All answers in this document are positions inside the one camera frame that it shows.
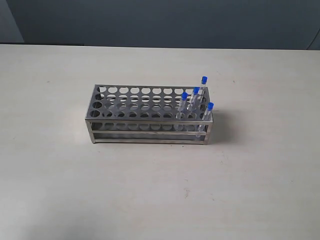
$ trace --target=table surface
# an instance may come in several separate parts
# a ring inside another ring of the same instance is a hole
[[[94,84],[194,86],[210,145],[92,144]],[[0,239],[319,239],[320,51],[0,45]]]

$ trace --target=wall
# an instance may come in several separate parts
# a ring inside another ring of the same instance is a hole
[[[7,0],[27,43],[306,49],[319,0]]]
[[[23,43],[24,39],[6,0],[0,0],[0,43]]]

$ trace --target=test tube rack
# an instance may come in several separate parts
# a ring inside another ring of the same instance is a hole
[[[188,93],[188,105],[193,88],[95,85],[85,116],[92,143],[207,145],[214,123],[212,113],[202,120],[210,102],[207,87],[194,110],[184,110],[176,119],[182,92]],[[198,131],[198,125],[205,125],[204,130]]]

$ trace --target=white table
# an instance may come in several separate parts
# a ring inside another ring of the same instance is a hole
[[[212,144],[90,142],[94,84],[202,75]],[[0,239],[319,239],[319,76],[319,51],[0,45]]]

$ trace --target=blue cap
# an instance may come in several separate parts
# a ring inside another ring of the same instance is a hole
[[[211,111],[214,108],[214,103],[213,102],[209,102],[208,103],[208,110]]]
[[[200,87],[196,86],[194,89],[193,89],[193,93],[194,94],[197,94],[199,92],[199,89]]]
[[[187,97],[188,97],[188,93],[186,93],[186,92],[183,92],[182,93],[182,100],[186,100],[187,99]]]
[[[201,83],[202,83],[202,84],[206,84],[206,83],[207,83],[207,80],[208,80],[208,77],[207,77],[207,76],[203,76],[203,77],[202,77],[202,80],[201,80]]]

